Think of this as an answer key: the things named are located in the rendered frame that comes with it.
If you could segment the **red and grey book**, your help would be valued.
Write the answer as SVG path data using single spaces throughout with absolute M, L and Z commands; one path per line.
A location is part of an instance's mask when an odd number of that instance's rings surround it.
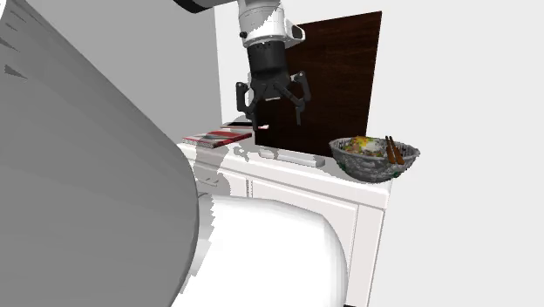
M 251 132 L 232 132 L 216 130 L 208 133 L 196 134 L 184 137 L 182 142 L 197 147 L 217 148 L 239 140 L 245 140 L 252 136 Z

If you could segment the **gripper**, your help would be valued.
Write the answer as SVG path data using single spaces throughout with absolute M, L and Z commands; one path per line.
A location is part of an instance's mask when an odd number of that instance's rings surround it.
M 268 41 L 252 44 L 247 48 L 250 67 L 250 85 L 237 82 L 236 108 L 245 114 L 252 123 L 254 130 L 258 129 L 255 109 L 260 100 L 285 97 L 296 108 L 296 123 L 301 125 L 301 113 L 307 102 L 311 100 L 311 92 L 305 72 L 289 75 L 285 43 L 283 41 Z M 297 83 L 302 87 L 303 96 L 297 98 L 287 87 L 290 83 Z M 246 93 L 252 89 L 254 97 L 249 105 L 245 103 Z

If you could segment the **brown chopstick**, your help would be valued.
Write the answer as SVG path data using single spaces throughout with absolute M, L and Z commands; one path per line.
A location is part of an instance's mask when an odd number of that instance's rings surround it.
M 396 162 L 396 158 L 392 149 L 391 140 L 389 139 L 388 136 L 385 137 L 385 140 L 386 140 L 386 152 L 387 152 L 388 160 L 391 164 L 396 164 L 397 162 Z
M 405 163 L 404 158 L 403 158 L 403 156 L 402 156 L 400 150 L 396 147 L 393 138 L 392 138 L 391 136 L 388 136 L 388 137 L 387 137 L 387 140 L 388 140 L 388 142 L 389 142 L 389 147 L 390 147 L 391 150 L 392 150 L 392 154 L 395 156 L 396 162 L 397 162 L 399 165 L 404 165 L 404 163 Z

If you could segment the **grey bowl of food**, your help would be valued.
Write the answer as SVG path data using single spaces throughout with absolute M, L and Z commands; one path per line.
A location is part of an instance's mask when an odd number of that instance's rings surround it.
M 332 140 L 329 146 L 337 165 L 347 175 L 367 183 L 381 183 L 398 178 L 420 155 L 416 147 L 394 142 L 404 158 L 404 165 L 389 162 L 385 138 L 347 137 Z

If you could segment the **dark brown wooden board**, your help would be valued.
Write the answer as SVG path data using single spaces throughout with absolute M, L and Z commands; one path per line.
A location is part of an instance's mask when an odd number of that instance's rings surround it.
M 296 123 L 285 98 L 256 107 L 255 144 L 321 156 L 335 139 L 365 136 L 382 22 L 380 11 L 302 24 L 306 39 L 286 50 L 289 72 L 304 72 L 311 101 Z

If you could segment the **white cabinet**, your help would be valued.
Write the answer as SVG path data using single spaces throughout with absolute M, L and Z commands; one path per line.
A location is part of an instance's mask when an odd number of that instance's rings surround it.
M 323 215 L 337 232 L 348 264 L 346 304 L 369 307 L 391 183 L 349 177 L 330 157 L 321 167 L 263 158 L 251 139 L 215 149 L 179 145 L 201 191 L 270 199 Z

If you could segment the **white remote control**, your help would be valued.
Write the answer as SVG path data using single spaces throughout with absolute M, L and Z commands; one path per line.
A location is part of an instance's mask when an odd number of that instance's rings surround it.
M 306 167 L 323 167 L 325 165 L 325 159 L 320 156 L 315 156 L 308 153 L 298 153 L 298 152 L 280 152 L 277 155 L 278 160 L 287 161 L 290 163 L 295 163 L 303 165 Z

